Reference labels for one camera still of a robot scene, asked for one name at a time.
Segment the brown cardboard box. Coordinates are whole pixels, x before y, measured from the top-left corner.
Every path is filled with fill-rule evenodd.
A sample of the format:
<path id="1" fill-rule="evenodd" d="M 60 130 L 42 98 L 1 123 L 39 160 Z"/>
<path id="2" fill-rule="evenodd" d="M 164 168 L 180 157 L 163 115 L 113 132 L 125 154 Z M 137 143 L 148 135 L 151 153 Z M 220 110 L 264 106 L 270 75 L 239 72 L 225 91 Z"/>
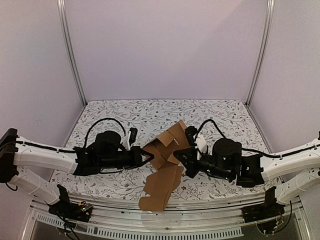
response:
<path id="1" fill-rule="evenodd" d="M 186 128 L 183 120 L 179 120 L 144 146 L 143 150 L 154 155 L 150 163 L 156 171 L 146 178 L 143 191 L 147 195 L 139 199 L 140 210 L 164 211 L 172 192 L 180 185 L 184 167 L 173 152 L 190 147 L 185 136 Z"/>

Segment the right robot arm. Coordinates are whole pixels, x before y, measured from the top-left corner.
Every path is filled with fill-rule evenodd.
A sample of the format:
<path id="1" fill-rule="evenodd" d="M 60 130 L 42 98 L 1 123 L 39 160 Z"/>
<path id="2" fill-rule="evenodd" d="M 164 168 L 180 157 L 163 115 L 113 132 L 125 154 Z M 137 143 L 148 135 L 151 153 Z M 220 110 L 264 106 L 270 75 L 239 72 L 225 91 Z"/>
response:
<path id="1" fill-rule="evenodd" d="M 271 198 L 258 208 L 262 218 L 269 218 L 278 210 L 278 205 L 288 204 L 291 199 L 320 183 L 319 138 L 278 153 L 247 149 L 252 154 L 243 156 L 246 149 L 232 139 L 220 138 L 209 153 L 202 135 L 193 139 L 192 134 L 187 132 L 186 136 L 190 147 L 175 150 L 173 155 L 185 167 L 190 178 L 202 172 L 212 178 L 235 181 L 240 187 L 253 188 L 280 176 L 296 173 L 287 182 L 266 191 L 265 194 Z"/>

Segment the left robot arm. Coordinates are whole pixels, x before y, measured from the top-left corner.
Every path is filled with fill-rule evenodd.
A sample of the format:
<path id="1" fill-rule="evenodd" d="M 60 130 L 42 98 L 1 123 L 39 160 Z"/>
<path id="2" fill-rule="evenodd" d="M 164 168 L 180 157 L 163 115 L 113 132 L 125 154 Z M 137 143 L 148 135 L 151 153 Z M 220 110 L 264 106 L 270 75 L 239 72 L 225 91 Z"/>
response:
<path id="1" fill-rule="evenodd" d="M 89 146 L 59 148 L 32 142 L 8 129 L 0 138 L 0 182 L 23 188 L 30 195 L 43 199 L 63 216 L 74 213 L 74 205 L 62 187 L 51 185 L 28 166 L 63 171 L 74 176 L 113 174 L 140 168 L 154 155 L 134 146 L 138 130 L 131 128 L 125 137 L 107 130 L 99 133 Z"/>

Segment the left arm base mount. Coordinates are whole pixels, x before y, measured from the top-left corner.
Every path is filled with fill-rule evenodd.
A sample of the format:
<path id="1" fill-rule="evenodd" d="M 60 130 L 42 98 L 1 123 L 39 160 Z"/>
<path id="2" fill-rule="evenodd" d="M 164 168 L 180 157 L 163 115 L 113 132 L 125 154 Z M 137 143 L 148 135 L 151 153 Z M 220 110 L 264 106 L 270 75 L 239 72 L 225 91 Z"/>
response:
<path id="1" fill-rule="evenodd" d="M 86 201 L 72 203 L 70 202 L 67 189 L 60 184 L 57 187 L 59 189 L 59 201 L 49 205 L 48 212 L 62 219 L 88 223 L 92 215 L 93 205 Z"/>

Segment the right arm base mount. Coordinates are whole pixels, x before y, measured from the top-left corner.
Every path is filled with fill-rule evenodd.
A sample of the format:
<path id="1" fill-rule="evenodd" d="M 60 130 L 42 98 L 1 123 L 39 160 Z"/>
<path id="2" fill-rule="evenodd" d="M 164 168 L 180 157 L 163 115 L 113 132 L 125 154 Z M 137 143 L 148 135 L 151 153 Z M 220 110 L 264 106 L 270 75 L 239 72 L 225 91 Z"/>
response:
<path id="1" fill-rule="evenodd" d="M 245 223 L 273 218 L 285 213 L 285 205 L 277 203 L 275 191 L 276 187 L 271 187 L 265 192 L 263 203 L 245 206 L 241 209 Z"/>

